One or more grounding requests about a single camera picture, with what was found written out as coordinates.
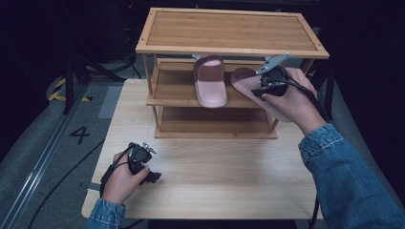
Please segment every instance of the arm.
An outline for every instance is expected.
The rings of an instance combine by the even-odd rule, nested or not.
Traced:
[[[118,165],[125,162],[128,162],[127,155],[122,157]],[[146,168],[133,176],[127,164],[118,166],[108,179],[102,198],[97,200],[87,220],[87,228],[120,228],[125,219],[123,202],[135,192],[148,173]]]
[[[329,228],[404,228],[405,217],[351,144],[331,125],[299,145]]]
[[[313,86],[301,70],[286,69],[302,86]],[[351,144],[326,123],[309,100],[288,87],[282,97],[263,99],[301,129],[299,145],[312,173],[322,214],[329,228],[404,228],[405,216]]]

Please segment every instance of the denim sleeve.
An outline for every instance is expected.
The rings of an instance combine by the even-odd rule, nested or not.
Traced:
[[[309,133],[299,149],[329,228],[405,228],[404,213],[332,125]]]
[[[87,229],[120,228],[125,219],[125,206],[99,198],[87,219]]]

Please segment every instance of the black curtain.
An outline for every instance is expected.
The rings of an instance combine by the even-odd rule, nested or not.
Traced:
[[[0,1],[0,161],[49,105],[72,53],[106,61],[89,1]]]
[[[381,171],[405,201],[405,13],[400,1],[344,0],[320,33],[339,89]]]

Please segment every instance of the dark floor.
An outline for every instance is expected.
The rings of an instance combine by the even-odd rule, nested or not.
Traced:
[[[110,68],[119,64],[119,62],[115,62],[105,66]],[[135,68],[144,78],[145,73],[140,55]],[[125,78],[138,77],[132,68],[117,74]],[[56,81],[48,89],[48,94],[53,90]],[[85,187],[93,176],[101,146],[96,148],[60,183],[41,208],[40,205],[58,181],[106,136],[122,83],[99,75],[94,77],[90,85],[76,85],[76,87],[84,87],[82,90],[84,96],[91,97],[92,101],[79,101],[67,115],[62,114],[63,101],[51,101],[51,105],[21,135],[0,164],[0,174],[2,175],[0,178],[0,206],[2,206],[0,219],[2,220],[0,221],[3,223],[1,228],[29,228],[35,211],[38,209],[40,211],[32,228],[85,227],[86,219],[81,216],[80,211],[86,196]],[[375,165],[337,87],[334,90],[332,114],[333,124],[339,132],[361,153],[396,199],[390,184]],[[71,135],[74,132],[76,135],[87,134],[87,136],[80,140],[80,136]],[[49,163],[43,166],[44,173],[41,175],[35,164],[50,148],[52,149],[47,152]],[[34,183],[31,193],[22,194],[24,184],[30,180],[30,176],[38,176],[37,186]],[[25,198],[24,202],[17,201],[22,197]],[[127,219],[125,225],[133,221],[135,219]],[[297,220],[295,224],[300,229],[307,227],[304,220]],[[147,221],[144,221],[135,228],[146,227]],[[315,228],[326,227],[322,220],[318,220]]]

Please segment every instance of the pink slipper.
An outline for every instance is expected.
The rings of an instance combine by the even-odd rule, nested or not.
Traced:
[[[199,56],[194,65],[194,84],[200,104],[219,108],[226,104],[224,61],[219,55]]]
[[[260,97],[253,94],[252,90],[260,89],[261,75],[256,75],[256,72],[248,68],[240,68],[235,70],[229,77],[233,87],[240,93],[246,95],[251,100],[255,101],[259,106],[268,111],[272,116],[280,121],[290,122],[288,118],[283,116],[277,109],[272,107],[267,101],[263,101]]]

